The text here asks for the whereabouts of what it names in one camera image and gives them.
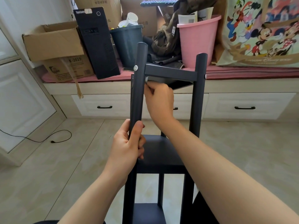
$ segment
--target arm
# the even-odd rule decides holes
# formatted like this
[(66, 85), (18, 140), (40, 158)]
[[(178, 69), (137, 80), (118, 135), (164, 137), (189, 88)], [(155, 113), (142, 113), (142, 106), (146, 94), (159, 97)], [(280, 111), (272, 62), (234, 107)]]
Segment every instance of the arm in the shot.
[(176, 148), (220, 224), (299, 223), (298, 215), (275, 195), (174, 119), (173, 91), (167, 85), (148, 86), (144, 94), (151, 118)]
[(113, 138), (110, 156), (103, 173), (80, 196), (58, 224), (102, 224), (108, 209), (137, 158), (143, 159), (145, 143), (141, 135), (144, 125), (137, 121), (128, 139), (130, 120), (127, 119)]

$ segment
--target computer tower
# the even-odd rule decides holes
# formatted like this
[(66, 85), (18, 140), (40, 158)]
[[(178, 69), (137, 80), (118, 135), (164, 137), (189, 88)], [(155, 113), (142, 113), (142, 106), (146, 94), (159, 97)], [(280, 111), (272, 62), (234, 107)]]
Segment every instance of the computer tower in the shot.
[(103, 7), (76, 9), (74, 15), (97, 78), (120, 75)]

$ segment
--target pink plastic bucket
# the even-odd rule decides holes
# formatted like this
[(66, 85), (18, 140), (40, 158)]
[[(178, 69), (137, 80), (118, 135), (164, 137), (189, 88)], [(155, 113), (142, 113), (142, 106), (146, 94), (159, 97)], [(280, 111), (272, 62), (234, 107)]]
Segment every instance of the pink plastic bucket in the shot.
[(220, 19), (220, 15), (214, 15), (210, 20), (177, 25), (185, 67), (195, 68), (196, 55), (202, 52), (207, 53), (207, 64), (210, 65)]

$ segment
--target tile floor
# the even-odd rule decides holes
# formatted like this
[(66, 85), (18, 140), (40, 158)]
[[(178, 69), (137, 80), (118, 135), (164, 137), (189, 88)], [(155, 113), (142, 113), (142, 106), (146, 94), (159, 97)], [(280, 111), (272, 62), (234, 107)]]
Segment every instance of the tile floor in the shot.
[[(113, 135), (123, 120), (67, 119), (19, 168), (0, 168), (0, 224), (31, 224), (60, 219), (102, 172)], [(159, 134), (145, 120), (144, 134)], [(182, 121), (188, 127), (188, 121)], [(299, 213), (299, 124), (202, 122), (200, 138), (267, 187)], [(155, 203), (158, 175), (139, 174), (137, 203)], [(163, 208), (166, 222), (179, 223), (182, 175), (166, 175)], [(123, 188), (114, 199), (107, 224), (120, 224)]]

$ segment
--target keyboard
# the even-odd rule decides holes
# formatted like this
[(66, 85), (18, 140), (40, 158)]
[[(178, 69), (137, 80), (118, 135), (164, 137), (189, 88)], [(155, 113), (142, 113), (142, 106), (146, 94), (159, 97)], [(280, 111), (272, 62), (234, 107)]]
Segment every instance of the keyboard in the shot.
[(150, 0), (141, 2), (141, 7), (173, 6), (178, 0)]

